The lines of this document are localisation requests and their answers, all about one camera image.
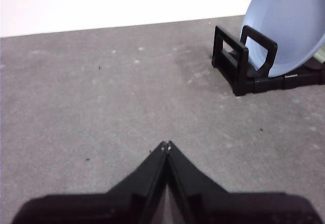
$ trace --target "white wall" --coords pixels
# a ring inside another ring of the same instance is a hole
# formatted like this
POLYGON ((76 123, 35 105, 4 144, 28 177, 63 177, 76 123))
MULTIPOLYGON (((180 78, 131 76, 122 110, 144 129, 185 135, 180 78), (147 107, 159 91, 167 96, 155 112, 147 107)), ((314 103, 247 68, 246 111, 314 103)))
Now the white wall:
POLYGON ((245 14, 250 0, 1 0, 1 36, 245 14))

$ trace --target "black plastic part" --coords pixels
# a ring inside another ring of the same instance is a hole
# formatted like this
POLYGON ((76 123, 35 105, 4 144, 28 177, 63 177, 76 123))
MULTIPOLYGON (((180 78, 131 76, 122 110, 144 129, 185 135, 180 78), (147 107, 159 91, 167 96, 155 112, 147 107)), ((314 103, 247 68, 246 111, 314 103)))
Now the black plastic part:
POLYGON ((13 224, 149 223, 166 187, 166 143, 106 194, 54 195, 23 205, 13 224))
POLYGON ((236 96, 274 89, 325 84, 325 62, 321 64, 313 57, 305 65, 287 74, 269 78, 268 74, 274 63, 276 52, 277 44, 252 27, 243 27, 240 41, 237 41, 221 27, 216 26, 215 28, 212 65, 220 70, 236 96), (266 60, 258 71, 248 62, 249 51, 244 45, 247 37, 251 37, 268 50, 266 60), (234 50, 232 52, 224 50, 223 41, 234 50))
POLYGON ((172 142, 162 142, 106 194, 56 195, 23 205, 13 224, 150 223, 170 186, 188 224, 321 224, 308 200, 284 193, 228 193, 172 142))

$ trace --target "gray carpet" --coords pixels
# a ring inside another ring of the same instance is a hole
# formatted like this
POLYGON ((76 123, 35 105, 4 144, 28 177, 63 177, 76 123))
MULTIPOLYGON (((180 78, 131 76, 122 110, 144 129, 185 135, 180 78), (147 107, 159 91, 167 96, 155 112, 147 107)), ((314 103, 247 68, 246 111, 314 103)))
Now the gray carpet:
MULTIPOLYGON (((325 87, 235 97, 211 53, 215 25, 238 37, 242 19, 1 39, 1 223, 109 190, 161 140, 229 191, 303 195, 324 218, 325 87)), ((168 192, 160 212, 181 223, 168 192)))

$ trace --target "black dish rack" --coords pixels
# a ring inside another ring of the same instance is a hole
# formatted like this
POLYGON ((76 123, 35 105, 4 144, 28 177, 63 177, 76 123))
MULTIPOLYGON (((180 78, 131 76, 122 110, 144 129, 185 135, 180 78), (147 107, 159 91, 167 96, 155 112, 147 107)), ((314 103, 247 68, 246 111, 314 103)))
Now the black dish rack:
POLYGON ((276 42, 250 26, 243 26, 240 41, 237 41, 220 26, 216 26, 212 66, 219 69, 236 96, 274 89, 325 84, 325 62, 321 64, 313 57, 289 73, 269 78, 269 71, 273 66, 277 48, 276 42), (248 62, 248 48, 245 46, 247 37, 252 38, 268 51, 266 60, 258 71, 248 62), (227 52, 223 48, 223 41, 230 45, 233 51, 227 52))

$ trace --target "light blue plate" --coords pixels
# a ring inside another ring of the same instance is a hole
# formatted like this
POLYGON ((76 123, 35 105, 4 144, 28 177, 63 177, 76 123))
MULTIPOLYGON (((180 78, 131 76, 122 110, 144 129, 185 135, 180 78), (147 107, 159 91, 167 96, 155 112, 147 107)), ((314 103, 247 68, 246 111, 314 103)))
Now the light blue plate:
MULTIPOLYGON (((249 25, 278 44, 269 77, 299 67, 325 44, 325 0, 252 0, 243 25, 249 25)), ((267 51, 248 38, 249 62, 259 69, 267 51)))

